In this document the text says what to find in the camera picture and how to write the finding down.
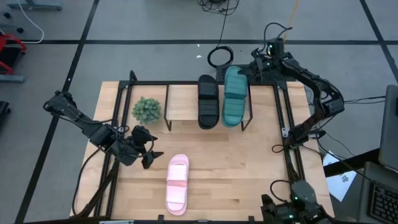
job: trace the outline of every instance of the white paper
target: white paper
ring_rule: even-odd
[[[327,154],[323,158],[323,166],[327,166],[335,162],[338,162],[338,159],[329,154]],[[347,194],[350,185],[353,183],[355,175],[355,171],[349,171],[340,175],[326,178],[329,193],[331,193],[340,202],[343,201],[344,196]]]

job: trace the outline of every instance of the gray floor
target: gray floor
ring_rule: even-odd
[[[12,20],[0,23],[21,26],[22,39],[37,39],[40,33],[19,11],[0,1]],[[241,0],[237,11],[226,20],[224,39],[262,39],[269,22],[286,24],[294,0]],[[395,0],[367,0],[385,40],[398,40]],[[61,12],[28,12],[45,31],[45,40],[79,40],[93,0],[64,0]],[[223,16],[203,12],[190,0],[100,0],[87,39],[89,40],[184,40],[218,39]],[[277,34],[270,29],[268,38]],[[301,1],[290,40],[377,40],[357,0]],[[258,45],[229,45],[234,63],[251,61]],[[101,82],[127,79],[131,69],[139,80],[196,80],[201,74],[215,74],[206,57],[214,45],[95,45],[86,44],[70,88],[79,109],[93,116]],[[76,52],[75,44],[28,45],[28,52],[16,68],[26,77],[24,84],[0,83],[0,100],[13,112],[0,132],[0,224],[15,219],[35,162],[49,128],[51,116],[42,109],[55,90],[62,89]],[[398,60],[398,46],[388,46]],[[388,84],[397,84],[379,45],[288,45],[303,67],[329,79],[347,100],[385,94]],[[227,55],[216,53],[215,62]],[[354,153],[377,148],[384,105],[347,105],[325,129]],[[322,139],[335,154],[349,157],[337,142]],[[70,212],[86,139],[71,124],[59,122],[40,176],[26,221],[66,218]],[[343,202],[333,199],[338,217],[355,217],[360,179],[356,178]]]

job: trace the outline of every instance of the red object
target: red object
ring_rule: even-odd
[[[26,45],[24,43],[21,42],[21,40],[19,40],[16,37],[13,37],[11,35],[8,34],[3,34],[0,35],[0,53],[4,50],[4,48],[7,45],[7,40],[11,39],[13,40],[15,43],[19,44],[21,46],[21,52],[26,52]],[[13,75],[14,74],[14,69],[12,69],[9,65],[7,65],[4,62],[0,62],[0,67],[2,67],[3,69],[5,69],[6,74],[8,75]]]

